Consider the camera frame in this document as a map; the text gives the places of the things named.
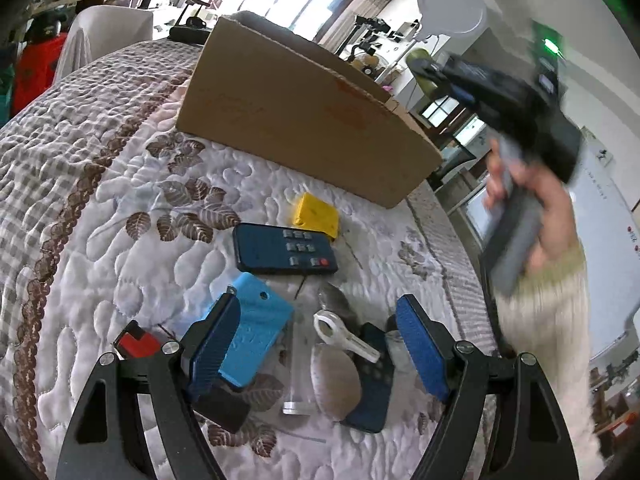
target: curtain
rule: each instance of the curtain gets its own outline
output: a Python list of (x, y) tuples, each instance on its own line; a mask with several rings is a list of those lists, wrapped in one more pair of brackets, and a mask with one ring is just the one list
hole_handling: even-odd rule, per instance
[(356, 16), (375, 18), (389, 2), (391, 0), (363, 0), (353, 10), (346, 10), (338, 20), (337, 27), (322, 38), (320, 45), (331, 52), (335, 52), (351, 32)]

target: knit cuff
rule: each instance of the knit cuff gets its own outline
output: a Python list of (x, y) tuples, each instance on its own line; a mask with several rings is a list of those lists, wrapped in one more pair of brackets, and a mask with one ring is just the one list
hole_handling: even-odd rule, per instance
[(549, 288), (564, 282), (568, 276), (583, 270), (585, 262), (584, 250), (578, 241), (556, 261), (520, 278), (515, 295), (531, 294), (541, 288)]

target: white chair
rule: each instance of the white chair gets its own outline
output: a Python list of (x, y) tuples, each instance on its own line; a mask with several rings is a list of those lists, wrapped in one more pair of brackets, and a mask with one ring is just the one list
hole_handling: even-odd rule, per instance
[(99, 57), (153, 39), (150, 10), (94, 6), (76, 16), (60, 54), (54, 83)]

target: yellow block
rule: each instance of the yellow block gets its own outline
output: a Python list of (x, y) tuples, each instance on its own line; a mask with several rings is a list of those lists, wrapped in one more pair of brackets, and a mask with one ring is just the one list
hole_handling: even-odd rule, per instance
[(301, 229), (327, 233), (335, 240), (338, 236), (338, 210), (311, 193), (305, 193), (296, 204), (293, 225)]

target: checkered fabric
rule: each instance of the checkered fabric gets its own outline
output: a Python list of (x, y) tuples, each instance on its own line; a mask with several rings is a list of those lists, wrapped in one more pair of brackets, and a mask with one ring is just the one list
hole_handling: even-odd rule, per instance
[(125, 48), (69, 75), (0, 130), (0, 420), (10, 412), (22, 306), (47, 229), (92, 156), (199, 51), (169, 41)]

